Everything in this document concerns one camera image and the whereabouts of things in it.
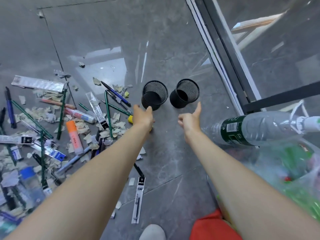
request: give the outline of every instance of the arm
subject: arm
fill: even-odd
[[[99,239],[154,122],[134,106],[134,125],[67,179],[6,240]]]
[[[317,239],[319,223],[202,133],[201,104],[179,115],[185,139],[211,178],[243,239]]]

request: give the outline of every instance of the blue cap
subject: blue cap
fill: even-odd
[[[20,174],[24,180],[36,175],[36,173],[33,170],[33,167],[26,167],[20,170]]]

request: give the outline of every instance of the orange highlighter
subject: orange highlighter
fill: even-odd
[[[70,140],[73,145],[74,153],[80,155],[83,153],[83,147],[78,135],[76,124],[73,120],[66,122],[66,128],[68,129]]]

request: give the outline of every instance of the white sneaker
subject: white sneaker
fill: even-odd
[[[139,240],[166,240],[166,234],[161,226],[150,224],[143,231]]]

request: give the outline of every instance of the pen holder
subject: pen holder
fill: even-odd
[[[152,110],[155,111],[167,98],[168,90],[162,82],[152,80],[143,86],[141,103],[145,109],[151,106]]]
[[[182,79],[176,89],[170,94],[170,103],[177,109],[184,108],[187,104],[198,99],[200,90],[198,85],[191,79]]]

